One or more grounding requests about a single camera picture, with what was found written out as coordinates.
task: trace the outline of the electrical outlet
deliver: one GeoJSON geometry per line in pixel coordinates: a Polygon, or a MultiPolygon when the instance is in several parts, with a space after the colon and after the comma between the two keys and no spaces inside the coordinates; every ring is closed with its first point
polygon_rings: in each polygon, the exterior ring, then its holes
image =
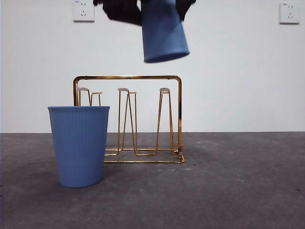
{"type": "Polygon", "coordinates": [[[300,23],[300,6],[298,2],[280,3],[280,24],[300,23]]]}
{"type": "Polygon", "coordinates": [[[94,22],[92,0],[73,0],[73,20],[94,22]]]}

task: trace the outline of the ribbed plastic cup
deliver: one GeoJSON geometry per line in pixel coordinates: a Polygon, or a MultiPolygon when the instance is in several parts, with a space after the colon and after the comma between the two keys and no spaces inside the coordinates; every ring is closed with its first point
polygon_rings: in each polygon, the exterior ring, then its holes
{"type": "Polygon", "coordinates": [[[144,62],[174,60],[190,54],[175,0],[141,1],[144,62]]]}
{"type": "Polygon", "coordinates": [[[50,106],[59,181],[86,187],[102,179],[109,106],[50,106]]]}

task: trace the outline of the white wall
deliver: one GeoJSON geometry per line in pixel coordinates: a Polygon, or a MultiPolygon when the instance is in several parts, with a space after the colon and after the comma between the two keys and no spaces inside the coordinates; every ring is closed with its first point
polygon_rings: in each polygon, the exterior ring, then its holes
{"type": "MultiPolygon", "coordinates": [[[[156,74],[182,78],[185,132],[305,131],[301,7],[301,23],[288,26],[278,24],[277,0],[198,0],[184,22],[191,54],[145,64],[141,28],[101,7],[95,23],[73,23],[70,0],[2,0],[1,132],[50,132],[47,106],[72,105],[78,75],[156,74]]],[[[144,96],[145,87],[136,88],[140,131],[154,131],[158,92],[144,96]]],[[[104,98],[115,131],[117,93],[104,98]]]]}

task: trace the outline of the gray floor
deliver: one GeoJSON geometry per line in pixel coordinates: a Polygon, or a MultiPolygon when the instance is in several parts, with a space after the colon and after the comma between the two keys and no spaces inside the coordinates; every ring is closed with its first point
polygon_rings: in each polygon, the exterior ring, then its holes
{"type": "Polygon", "coordinates": [[[184,133],[183,146],[184,164],[104,164],[73,189],[50,134],[2,134],[2,228],[305,228],[305,133],[184,133]]]}

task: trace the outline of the gold metal cup rack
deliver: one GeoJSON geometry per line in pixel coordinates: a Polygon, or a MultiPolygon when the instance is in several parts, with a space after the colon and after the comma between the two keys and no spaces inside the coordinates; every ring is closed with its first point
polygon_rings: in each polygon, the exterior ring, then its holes
{"type": "Polygon", "coordinates": [[[178,82],[178,141],[177,149],[174,148],[174,137],[173,137],[173,118],[172,118],[172,104],[171,104],[171,93],[168,88],[160,88],[160,98],[159,98],[159,111],[158,111],[158,128],[157,128],[157,139],[155,148],[138,148],[138,133],[137,133],[137,112],[136,112],[136,92],[130,92],[127,88],[119,88],[119,124],[118,124],[118,147],[117,148],[107,148],[105,156],[118,156],[122,151],[133,151],[135,156],[156,156],[158,151],[171,151],[173,158],[176,160],[164,160],[164,161],[152,161],[152,160],[105,160],[105,163],[183,163],[185,162],[183,153],[182,153],[182,81],[180,77],[175,75],[165,75],[165,76],[78,76],[73,81],[73,99],[74,106],[81,105],[81,91],[88,92],[89,105],[92,105],[92,96],[98,94],[99,96],[99,105],[101,106],[101,97],[102,92],[93,92],[90,96],[89,89],[84,87],[79,87],[78,83],[81,80],[176,80],[178,82]],[[121,92],[127,92],[126,95],[126,107],[125,107],[125,119],[124,119],[124,131],[123,131],[123,143],[120,147],[120,109],[121,109],[121,92]],[[135,101],[135,136],[133,131],[133,120],[132,120],[132,108],[131,108],[131,99],[130,95],[134,95],[135,101]],[[169,97],[169,115],[170,115],[170,143],[171,149],[159,148],[159,129],[160,129],[160,118],[161,118],[161,109],[163,96],[168,95],[169,97]],[[126,114],[127,106],[129,105],[130,118],[132,125],[132,143],[133,148],[124,148],[124,137],[125,137],[125,124],[126,124],[126,114]]]}

